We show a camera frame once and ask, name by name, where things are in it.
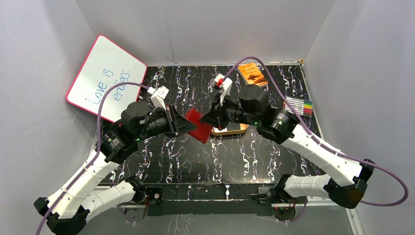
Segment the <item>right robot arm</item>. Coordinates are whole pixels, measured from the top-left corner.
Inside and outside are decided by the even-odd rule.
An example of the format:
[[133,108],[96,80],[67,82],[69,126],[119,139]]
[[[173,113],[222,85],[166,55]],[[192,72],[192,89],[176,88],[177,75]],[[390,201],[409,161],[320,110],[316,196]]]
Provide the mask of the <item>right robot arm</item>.
[[211,84],[217,94],[201,123],[217,129],[225,129],[229,123],[255,126],[262,137],[301,154],[324,171],[320,176],[284,174],[273,189],[255,196],[256,200],[287,203],[310,196],[331,199],[348,209],[360,203],[373,173],[370,161],[362,164],[342,158],[340,151],[329,152],[326,142],[308,134],[293,113],[272,107],[267,92],[257,85],[242,87],[239,102],[235,103],[230,97],[231,79],[220,74]]

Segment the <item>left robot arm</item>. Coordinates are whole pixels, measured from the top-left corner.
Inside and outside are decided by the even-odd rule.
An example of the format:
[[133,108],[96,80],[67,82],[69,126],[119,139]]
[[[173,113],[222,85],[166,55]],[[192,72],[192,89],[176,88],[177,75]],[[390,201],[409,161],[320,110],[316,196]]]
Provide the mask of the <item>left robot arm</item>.
[[155,105],[150,112],[145,102],[130,103],[121,117],[106,133],[97,133],[97,144],[83,165],[54,194],[40,197],[34,207],[57,235],[76,235],[95,216],[125,202],[140,204],[149,199],[147,187],[139,179],[129,177],[119,184],[95,194],[95,187],[129,156],[138,150],[138,143],[151,137],[182,136],[196,129],[164,100],[169,90],[165,86],[148,87]]

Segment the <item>red card holder wallet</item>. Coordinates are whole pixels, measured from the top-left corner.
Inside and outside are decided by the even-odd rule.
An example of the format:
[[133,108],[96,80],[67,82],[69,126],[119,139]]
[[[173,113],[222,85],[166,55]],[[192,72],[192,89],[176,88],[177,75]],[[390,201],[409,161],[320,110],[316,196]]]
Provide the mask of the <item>red card holder wallet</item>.
[[201,123],[200,119],[202,114],[200,114],[195,108],[191,108],[187,113],[185,118],[193,123],[196,126],[195,130],[190,131],[188,134],[191,135],[196,140],[200,141],[201,143],[207,143],[213,126],[208,123]]

